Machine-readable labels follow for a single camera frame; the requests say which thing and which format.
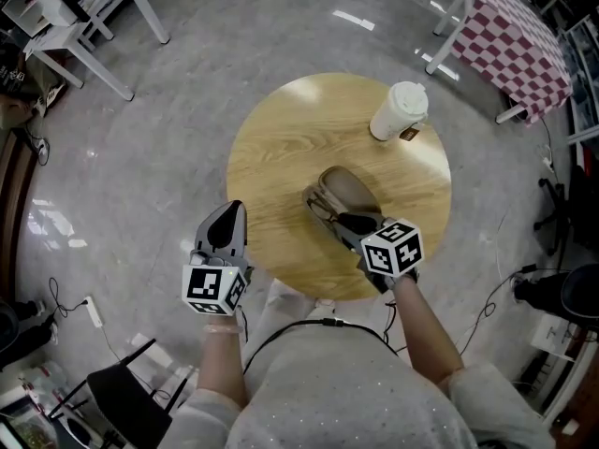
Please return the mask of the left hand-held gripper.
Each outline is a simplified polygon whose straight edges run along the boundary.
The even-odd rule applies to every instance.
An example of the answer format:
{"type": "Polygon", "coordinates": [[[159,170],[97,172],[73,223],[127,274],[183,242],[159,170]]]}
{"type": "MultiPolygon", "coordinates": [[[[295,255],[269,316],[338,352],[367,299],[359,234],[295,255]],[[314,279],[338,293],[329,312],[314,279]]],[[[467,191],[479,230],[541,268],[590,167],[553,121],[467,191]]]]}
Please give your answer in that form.
{"type": "Polygon", "coordinates": [[[235,199],[214,210],[197,228],[183,266],[182,301],[199,314],[232,316],[254,271],[243,256],[246,244],[244,204],[235,199]]]}

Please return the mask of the taupe glasses case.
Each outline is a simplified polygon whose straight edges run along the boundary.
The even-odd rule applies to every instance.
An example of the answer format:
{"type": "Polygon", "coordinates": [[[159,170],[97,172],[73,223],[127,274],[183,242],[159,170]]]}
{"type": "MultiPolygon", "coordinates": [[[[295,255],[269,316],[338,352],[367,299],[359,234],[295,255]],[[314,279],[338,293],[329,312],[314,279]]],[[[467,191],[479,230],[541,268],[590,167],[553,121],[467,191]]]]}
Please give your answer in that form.
{"type": "MultiPolygon", "coordinates": [[[[326,169],[319,176],[317,183],[309,186],[319,189],[327,200],[343,212],[380,212],[383,215],[374,194],[345,167],[334,166],[326,169]]],[[[336,222],[327,230],[338,240],[336,222]]]]}

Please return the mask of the dark-framed eyeglasses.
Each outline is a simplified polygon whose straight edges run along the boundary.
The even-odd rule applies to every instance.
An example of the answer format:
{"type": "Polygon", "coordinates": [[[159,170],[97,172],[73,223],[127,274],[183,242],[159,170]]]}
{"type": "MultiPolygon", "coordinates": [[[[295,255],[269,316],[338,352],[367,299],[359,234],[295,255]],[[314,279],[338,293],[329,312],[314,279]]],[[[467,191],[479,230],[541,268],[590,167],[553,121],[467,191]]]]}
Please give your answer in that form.
{"type": "Polygon", "coordinates": [[[331,229],[332,225],[338,221],[340,214],[343,213],[343,210],[336,208],[316,187],[307,187],[302,198],[305,208],[314,220],[327,229],[331,229]]]}

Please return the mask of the person's right forearm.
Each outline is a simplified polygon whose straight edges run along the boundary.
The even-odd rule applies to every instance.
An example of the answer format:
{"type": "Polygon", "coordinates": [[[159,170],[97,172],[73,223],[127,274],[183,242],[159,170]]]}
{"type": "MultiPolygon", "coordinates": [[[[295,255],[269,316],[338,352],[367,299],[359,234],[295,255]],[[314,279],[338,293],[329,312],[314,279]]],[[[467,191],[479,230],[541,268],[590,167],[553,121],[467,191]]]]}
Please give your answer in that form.
{"type": "Polygon", "coordinates": [[[413,369],[441,386],[464,368],[456,345],[411,277],[400,277],[393,294],[413,369]]]}

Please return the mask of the person's left forearm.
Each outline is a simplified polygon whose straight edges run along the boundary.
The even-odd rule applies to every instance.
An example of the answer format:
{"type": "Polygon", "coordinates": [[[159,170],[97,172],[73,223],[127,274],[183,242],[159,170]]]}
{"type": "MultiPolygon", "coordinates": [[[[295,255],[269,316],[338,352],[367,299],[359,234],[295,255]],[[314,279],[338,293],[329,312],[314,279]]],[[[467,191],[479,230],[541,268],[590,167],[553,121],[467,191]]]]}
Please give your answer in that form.
{"type": "Polygon", "coordinates": [[[241,364],[240,327],[235,316],[213,315],[204,327],[197,387],[230,398],[240,408],[247,405],[241,364]]]}

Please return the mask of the white lidded paper cup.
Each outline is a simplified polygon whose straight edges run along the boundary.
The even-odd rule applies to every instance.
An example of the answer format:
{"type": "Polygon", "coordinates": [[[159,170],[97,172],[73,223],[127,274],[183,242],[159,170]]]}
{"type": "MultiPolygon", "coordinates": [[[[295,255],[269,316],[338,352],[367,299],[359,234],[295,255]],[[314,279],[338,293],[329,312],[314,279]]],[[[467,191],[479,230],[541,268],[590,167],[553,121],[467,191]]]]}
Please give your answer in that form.
{"type": "Polygon", "coordinates": [[[429,99],[425,87],[412,81],[395,83],[379,109],[374,113],[369,128],[374,138],[388,141],[399,138],[402,130],[417,128],[427,119],[429,99]]]}

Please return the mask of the person's grey sparkly top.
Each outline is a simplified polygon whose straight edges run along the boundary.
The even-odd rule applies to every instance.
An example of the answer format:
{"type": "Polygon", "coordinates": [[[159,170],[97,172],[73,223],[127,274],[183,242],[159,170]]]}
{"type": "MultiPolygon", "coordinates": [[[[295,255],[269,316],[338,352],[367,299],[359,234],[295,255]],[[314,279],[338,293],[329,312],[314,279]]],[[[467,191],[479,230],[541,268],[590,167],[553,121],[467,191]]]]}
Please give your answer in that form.
{"type": "Polygon", "coordinates": [[[376,337],[347,327],[293,329],[248,369],[246,406],[198,389],[159,449],[554,449],[519,392],[492,365],[445,388],[376,337]]]}

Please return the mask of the dark grey chair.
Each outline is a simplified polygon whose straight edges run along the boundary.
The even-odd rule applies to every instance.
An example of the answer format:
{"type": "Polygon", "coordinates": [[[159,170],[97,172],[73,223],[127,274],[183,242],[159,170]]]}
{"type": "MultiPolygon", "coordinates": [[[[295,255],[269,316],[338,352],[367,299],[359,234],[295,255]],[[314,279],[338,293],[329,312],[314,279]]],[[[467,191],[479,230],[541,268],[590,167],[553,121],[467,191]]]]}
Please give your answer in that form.
{"type": "Polygon", "coordinates": [[[153,399],[156,392],[146,391],[129,365],[155,343],[155,339],[148,340],[116,364],[89,374],[50,411],[48,418],[65,415],[67,403],[87,386],[97,409],[127,443],[136,449],[157,449],[172,423],[170,413],[188,379],[183,378],[170,393],[166,406],[153,399]]]}

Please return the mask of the white-legged table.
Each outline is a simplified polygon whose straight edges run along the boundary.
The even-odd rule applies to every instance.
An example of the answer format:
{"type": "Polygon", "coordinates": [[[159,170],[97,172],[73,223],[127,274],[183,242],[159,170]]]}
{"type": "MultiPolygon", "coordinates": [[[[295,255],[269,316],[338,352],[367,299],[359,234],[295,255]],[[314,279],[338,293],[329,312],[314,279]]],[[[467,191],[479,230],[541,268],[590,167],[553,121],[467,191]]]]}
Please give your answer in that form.
{"type": "Polygon", "coordinates": [[[474,8],[474,0],[454,0],[448,9],[445,11],[441,20],[437,23],[437,25],[433,29],[433,34],[435,36],[440,36],[444,29],[452,23],[454,25],[453,31],[446,38],[445,42],[441,46],[441,48],[434,54],[431,60],[427,63],[425,67],[425,71],[428,75],[432,75],[439,66],[444,62],[444,60],[449,56],[454,42],[457,40],[460,32],[465,28],[466,19],[470,15],[471,10],[474,8]],[[462,8],[464,10],[464,15],[460,18],[458,22],[454,20],[454,16],[457,11],[462,8]]]}

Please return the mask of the black office chair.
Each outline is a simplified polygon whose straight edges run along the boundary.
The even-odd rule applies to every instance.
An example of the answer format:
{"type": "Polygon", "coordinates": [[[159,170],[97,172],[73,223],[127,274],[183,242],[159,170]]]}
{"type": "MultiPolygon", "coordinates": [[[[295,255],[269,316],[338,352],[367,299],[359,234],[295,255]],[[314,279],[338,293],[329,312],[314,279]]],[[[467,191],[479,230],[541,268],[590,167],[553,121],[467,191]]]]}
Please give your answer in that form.
{"type": "Polygon", "coordinates": [[[574,243],[599,253],[599,177],[593,178],[583,167],[575,165],[571,168],[568,190],[547,178],[539,179],[538,186],[548,190],[554,207],[548,217],[533,224],[533,230],[538,231],[555,223],[554,241],[547,255],[559,253],[562,260],[569,234],[574,243]]]}

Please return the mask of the white cardboard box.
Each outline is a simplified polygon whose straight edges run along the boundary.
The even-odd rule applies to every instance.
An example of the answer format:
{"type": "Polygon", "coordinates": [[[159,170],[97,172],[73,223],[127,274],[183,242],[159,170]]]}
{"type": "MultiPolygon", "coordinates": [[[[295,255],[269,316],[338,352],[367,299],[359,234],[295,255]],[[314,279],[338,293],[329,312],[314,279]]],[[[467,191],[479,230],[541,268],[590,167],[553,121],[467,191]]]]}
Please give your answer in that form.
{"type": "Polygon", "coordinates": [[[567,352],[578,332],[577,325],[556,315],[545,313],[533,333],[531,345],[566,361],[573,361],[575,358],[567,352]]]}

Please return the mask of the black round stool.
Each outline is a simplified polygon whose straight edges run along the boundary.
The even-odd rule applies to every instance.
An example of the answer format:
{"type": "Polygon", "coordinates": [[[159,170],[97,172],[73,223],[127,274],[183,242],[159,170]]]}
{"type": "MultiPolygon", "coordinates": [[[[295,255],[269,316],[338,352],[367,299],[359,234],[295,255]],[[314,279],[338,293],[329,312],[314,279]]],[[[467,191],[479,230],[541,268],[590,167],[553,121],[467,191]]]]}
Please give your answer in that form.
{"type": "Polygon", "coordinates": [[[599,335],[599,263],[538,280],[517,273],[510,279],[510,286],[517,302],[599,335]]]}

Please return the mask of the checkered red white table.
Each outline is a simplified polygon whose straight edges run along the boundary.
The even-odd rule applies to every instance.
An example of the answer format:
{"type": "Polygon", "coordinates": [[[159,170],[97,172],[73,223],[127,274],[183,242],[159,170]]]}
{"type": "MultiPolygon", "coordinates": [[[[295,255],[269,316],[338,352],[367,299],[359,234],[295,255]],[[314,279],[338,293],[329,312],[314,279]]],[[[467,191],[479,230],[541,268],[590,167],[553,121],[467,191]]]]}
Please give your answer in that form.
{"type": "Polygon", "coordinates": [[[573,92],[557,38],[520,0],[473,0],[451,53],[495,85],[531,125],[573,92]]]}

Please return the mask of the white storage shelf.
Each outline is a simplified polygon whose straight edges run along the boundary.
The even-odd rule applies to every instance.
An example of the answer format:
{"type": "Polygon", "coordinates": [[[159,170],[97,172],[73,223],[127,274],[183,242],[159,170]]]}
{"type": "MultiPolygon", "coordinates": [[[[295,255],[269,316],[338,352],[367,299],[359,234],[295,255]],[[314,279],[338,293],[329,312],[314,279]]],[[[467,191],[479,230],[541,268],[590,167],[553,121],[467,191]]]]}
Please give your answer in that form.
{"type": "Polygon", "coordinates": [[[558,41],[573,87],[570,142],[580,143],[599,158],[599,12],[561,32],[558,41]]]}

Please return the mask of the white cube shelf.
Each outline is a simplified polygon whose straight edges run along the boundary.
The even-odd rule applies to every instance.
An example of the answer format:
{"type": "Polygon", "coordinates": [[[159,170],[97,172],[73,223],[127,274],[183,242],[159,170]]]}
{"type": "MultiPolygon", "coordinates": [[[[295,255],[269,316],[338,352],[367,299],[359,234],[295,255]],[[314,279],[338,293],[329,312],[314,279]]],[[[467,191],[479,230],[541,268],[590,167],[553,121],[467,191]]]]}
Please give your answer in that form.
{"type": "Polygon", "coordinates": [[[0,9],[30,38],[51,25],[43,15],[43,6],[38,0],[2,0],[0,9]]]}

